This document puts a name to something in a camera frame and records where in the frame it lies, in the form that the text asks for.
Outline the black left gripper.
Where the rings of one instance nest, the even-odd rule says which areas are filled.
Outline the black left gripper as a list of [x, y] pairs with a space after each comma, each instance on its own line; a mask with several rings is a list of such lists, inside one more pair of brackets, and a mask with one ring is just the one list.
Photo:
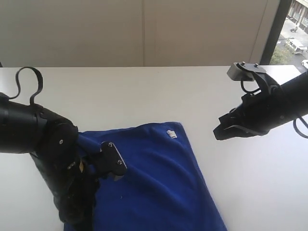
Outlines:
[[93, 231], [95, 194], [100, 184], [91, 166], [52, 172], [52, 194], [60, 221], [75, 231]]

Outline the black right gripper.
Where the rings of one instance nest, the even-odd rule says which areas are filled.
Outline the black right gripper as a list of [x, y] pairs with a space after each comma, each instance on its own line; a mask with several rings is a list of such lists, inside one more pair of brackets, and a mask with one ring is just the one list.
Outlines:
[[214, 130], [217, 140], [266, 135], [284, 123], [284, 96], [274, 94], [249, 106], [241, 104], [219, 118]]

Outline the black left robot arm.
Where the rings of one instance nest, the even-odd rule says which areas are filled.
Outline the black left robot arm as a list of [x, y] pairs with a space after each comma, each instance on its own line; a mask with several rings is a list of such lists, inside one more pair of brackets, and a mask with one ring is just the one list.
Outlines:
[[76, 231], [93, 230], [97, 183], [77, 146], [78, 128], [38, 105], [0, 95], [0, 151], [29, 153], [53, 195], [60, 220]]

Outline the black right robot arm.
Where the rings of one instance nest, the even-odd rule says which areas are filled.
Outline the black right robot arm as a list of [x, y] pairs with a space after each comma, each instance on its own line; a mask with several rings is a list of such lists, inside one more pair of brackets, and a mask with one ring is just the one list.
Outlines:
[[308, 75], [299, 76], [279, 85], [266, 73], [253, 73], [258, 89], [246, 91], [241, 97], [242, 103], [219, 118], [220, 124], [213, 130], [217, 140], [235, 137], [249, 138], [264, 136], [270, 130], [293, 123], [295, 132], [303, 137], [296, 121], [304, 126], [303, 119], [308, 114]]

